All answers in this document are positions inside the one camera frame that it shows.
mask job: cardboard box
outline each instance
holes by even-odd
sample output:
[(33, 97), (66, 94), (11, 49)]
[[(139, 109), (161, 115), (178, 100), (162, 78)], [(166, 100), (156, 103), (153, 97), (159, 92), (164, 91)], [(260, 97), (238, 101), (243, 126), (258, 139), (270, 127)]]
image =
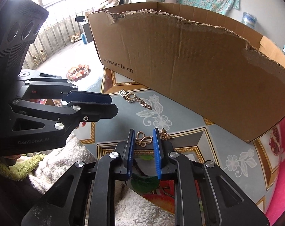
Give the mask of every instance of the cardboard box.
[(173, 3), (88, 15), (102, 64), (251, 142), (285, 117), (285, 55), (229, 17)]

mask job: pink fabric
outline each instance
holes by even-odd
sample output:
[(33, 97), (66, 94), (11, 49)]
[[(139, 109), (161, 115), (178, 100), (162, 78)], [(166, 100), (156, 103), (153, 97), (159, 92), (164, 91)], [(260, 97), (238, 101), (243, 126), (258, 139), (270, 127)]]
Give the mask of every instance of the pink fabric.
[[(285, 119), (280, 123), (280, 131), (282, 136), (282, 148), (285, 152)], [(278, 180), (273, 194), (270, 206), (266, 212), (270, 224), (272, 225), (285, 210), (285, 160), (280, 164)]]

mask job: table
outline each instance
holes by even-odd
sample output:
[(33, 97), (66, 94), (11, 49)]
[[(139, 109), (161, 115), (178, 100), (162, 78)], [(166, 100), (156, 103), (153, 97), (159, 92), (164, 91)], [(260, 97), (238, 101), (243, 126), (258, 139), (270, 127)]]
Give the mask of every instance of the table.
[[(152, 110), (142, 107), (139, 103), (128, 103), (118, 91), (134, 92), (138, 97), (152, 105)], [(271, 131), (252, 143), (245, 143), (210, 120), (181, 106), (167, 97), (121, 76), (109, 69), (104, 69), (101, 92), (110, 94), (119, 113), (111, 120), (100, 120), (97, 123), (81, 123), (75, 133), (86, 148), (98, 159), (113, 151), (117, 142), (126, 140), (130, 128), (152, 136), (154, 127), (162, 128), (173, 139), (174, 148), (184, 153), (191, 160), (204, 162), (213, 160), (238, 186), (266, 212), (275, 190), (279, 172), (281, 148), (280, 128)], [(156, 175), (153, 160), (152, 144), (146, 147), (136, 146), (135, 158), (139, 167), (134, 173), (150, 177)], [(167, 199), (164, 205), (148, 194), (163, 196), (160, 187), (143, 188), (137, 181), (127, 185), (145, 198), (173, 212), (172, 201)]]

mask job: ring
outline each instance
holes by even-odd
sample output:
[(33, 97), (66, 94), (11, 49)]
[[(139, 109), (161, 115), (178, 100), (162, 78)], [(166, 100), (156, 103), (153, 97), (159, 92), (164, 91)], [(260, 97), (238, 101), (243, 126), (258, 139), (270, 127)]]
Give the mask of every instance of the ring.
[(132, 99), (135, 99), (135, 98), (136, 98), (136, 95), (135, 95), (134, 93), (130, 92), (130, 93), (128, 93), (128, 94), (125, 96), (125, 98), (126, 98), (127, 100), (132, 100)]

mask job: torn cardboard edge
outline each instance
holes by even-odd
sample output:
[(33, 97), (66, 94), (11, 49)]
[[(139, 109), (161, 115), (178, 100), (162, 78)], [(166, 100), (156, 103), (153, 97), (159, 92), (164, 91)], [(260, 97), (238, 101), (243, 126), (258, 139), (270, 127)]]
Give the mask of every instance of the torn cardboard edge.
[(270, 48), (273, 47), (272, 45), (275, 46), (275, 44), (272, 41), (270, 41), (268, 38), (267, 38), (267, 40), (263, 40), (263, 39), (261, 40), (262, 44), (260, 46), (260, 49), (261, 49), (261, 51), (260, 51), (260, 49), (256, 49), (253, 46), (251, 46), (250, 42), (247, 39), (241, 37), (240, 35), (237, 35), (235, 32), (233, 32), (233, 31), (231, 31), (231, 30), (229, 30), (229, 29), (227, 29), (225, 27), (213, 26), (213, 25), (208, 25), (208, 24), (196, 22), (196, 21), (187, 20), (187, 19), (184, 19), (184, 18), (182, 18), (180, 16), (169, 14), (169, 13), (166, 13), (166, 12), (163, 12), (163, 11), (155, 11), (153, 9), (141, 9), (141, 10), (138, 10), (138, 11), (126, 11), (126, 12), (122, 12), (122, 13), (110, 13), (108, 10), (106, 10), (104, 12), (112, 17), (112, 23), (117, 22), (119, 19), (127, 19), (128, 16), (135, 16), (135, 15), (140, 16), (141, 13), (145, 13), (145, 14), (149, 13), (149, 14), (156, 14), (156, 15), (175, 17), (175, 18), (178, 19), (178, 21), (179, 21), (179, 23), (181, 25), (183, 25), (183, 24), (201, 25), (201, 26), (205, 26), (206, 27), (205, 30), (213, 31), (214, 33), (219, 33), (219, 32), (220, 33), (225, 33), (225, 32), (227, 32), (230, 35), (239, 37), (240, 39), (244, 40), (246, 42), (246, 47), (245, 47), (246, 50), (254, 50), (254, 51), (256, 51), (261, 56), (265, 57), (266, 59), (270, 60), (272, 63), (277, 64), (279, 67), (281, 67), (283, 70), (285, 70), (285, 67), (281, 63), (279, 63), (279, 62), (274, 60), (276, 57), (280, 57), (280, 55), (282, 55), (284, 58), (283, 58), (283, 60), (281, 62), (285, 63), (285, 55), (282, 53), (282, 51), (279, 50), (277, 47), (273, 48), (273, 52), (272, 52), (271, 49), (268, 49), (268, 50), (265, 49), (266, 47), (270, 47)]

